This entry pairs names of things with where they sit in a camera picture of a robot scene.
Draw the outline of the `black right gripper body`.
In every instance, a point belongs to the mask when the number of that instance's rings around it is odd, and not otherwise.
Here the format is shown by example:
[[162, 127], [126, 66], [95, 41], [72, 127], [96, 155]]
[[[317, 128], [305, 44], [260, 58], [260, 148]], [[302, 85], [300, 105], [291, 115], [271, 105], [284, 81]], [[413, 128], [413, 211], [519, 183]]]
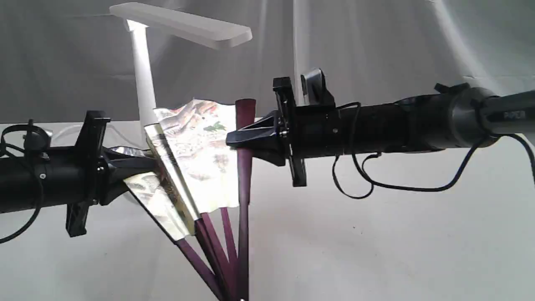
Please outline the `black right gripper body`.
[[289, 146], [284, 148], [292, 174], [293, 187], [306, 186], [307, 158], [341, 156], [345, 153], [341, 113], [335, 107], [297, 105], [289, 77], [273, 79], [279, 112]]

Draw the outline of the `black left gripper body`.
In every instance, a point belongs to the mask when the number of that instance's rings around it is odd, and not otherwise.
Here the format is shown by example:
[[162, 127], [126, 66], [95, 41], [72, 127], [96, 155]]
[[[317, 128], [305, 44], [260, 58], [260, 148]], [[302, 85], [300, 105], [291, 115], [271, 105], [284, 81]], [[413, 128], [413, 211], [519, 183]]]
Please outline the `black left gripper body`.
[[44, 174], [43, 207], [65, 204], [65, 228], [70, 237], [85, 235], [90, 206], [99, 202], [99, 186], [107, 171], [103, 140], [110, 118], [103, 111], [86, 112], [74, 145], [48, 147], [38, 163]]

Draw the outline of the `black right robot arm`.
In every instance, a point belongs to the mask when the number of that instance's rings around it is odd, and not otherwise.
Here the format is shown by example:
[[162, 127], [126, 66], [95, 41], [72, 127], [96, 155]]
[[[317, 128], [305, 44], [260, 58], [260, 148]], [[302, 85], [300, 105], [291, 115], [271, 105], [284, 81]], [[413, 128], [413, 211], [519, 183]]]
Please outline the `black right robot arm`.
[[[296, 104], [288, 77], [274, 78], [278, 109], [226, 135], [231, 147], [248, 149], [254, 157], [275, 166], [289, 163], [294, 187], [306, 186], [304, 160], [351, 156], [359, 174], [373, 187], [445, 191], [458, 181], [477, 148], [501, 137], [520, 142], [534, 166], [534, 152], [519, 136], [534, 131], [534, 91], [497, 97], [467, 83], [451, 87], [436, 84], [436, 94], [382, 105], [354, 102], [336, 106], [323, 74], [318, 79], [302, 78], [302, 84], [312, 99], [309, 105]], [[380, 183], [356, 158], [361, 153], [377, 158], [382, 153], [429, 153], [448, 148], [468, 148], [469, 152], [453, 179], [433, 188]]]

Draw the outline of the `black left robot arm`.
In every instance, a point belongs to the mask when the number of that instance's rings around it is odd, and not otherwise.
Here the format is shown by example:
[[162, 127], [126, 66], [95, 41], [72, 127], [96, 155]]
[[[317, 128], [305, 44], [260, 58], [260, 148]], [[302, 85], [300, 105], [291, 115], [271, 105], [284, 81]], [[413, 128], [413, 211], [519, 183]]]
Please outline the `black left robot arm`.
[[24, 233], [42, 208], [66, 205], [66, 231], [85, 235], [89, 208], [107, 206], [128, 191], [125, 179], [157, 168], [152, 157], [130, 156], [103, 146], [110, 119], [103, 111], [86, 112], [74, 145], [51, 146], [51, 135], [29, 120], [1, 133], [1, 213], [33, 210], [6, 243]]

